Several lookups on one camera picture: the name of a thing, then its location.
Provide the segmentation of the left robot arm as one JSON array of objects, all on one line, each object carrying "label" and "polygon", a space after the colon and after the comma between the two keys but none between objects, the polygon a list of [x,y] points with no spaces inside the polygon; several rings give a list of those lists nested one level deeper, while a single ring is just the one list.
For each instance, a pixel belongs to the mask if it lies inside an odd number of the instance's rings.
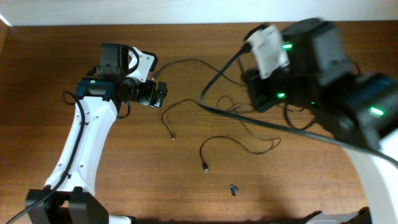
[{"label": "left robot arm", "polygon": [[75,114],[56,167],[43,189],[29,190],[26,213],[32,223],[135,223],[130,215],[112,215],[95,199],[98,165],[107,135],[121,118],[121,105],[160,108],[167,85],[147,76],[158,58],[124,44],[101,44],[99,64],[72,93]]}]

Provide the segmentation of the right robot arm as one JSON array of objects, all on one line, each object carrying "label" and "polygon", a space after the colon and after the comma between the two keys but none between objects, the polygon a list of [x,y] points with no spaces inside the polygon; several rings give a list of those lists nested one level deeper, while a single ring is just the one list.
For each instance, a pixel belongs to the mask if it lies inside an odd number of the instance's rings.
[{"label": "right robot arm", "polygon": [[242,75],[254,109],[285,103],[309,110],[342,142],[363,186],[369,209],[351,223],[396,223],[396,80],[361,73],[345,54],[339,28],[317,17],[281,30],[261,24],[244,40],[257,62]]}]

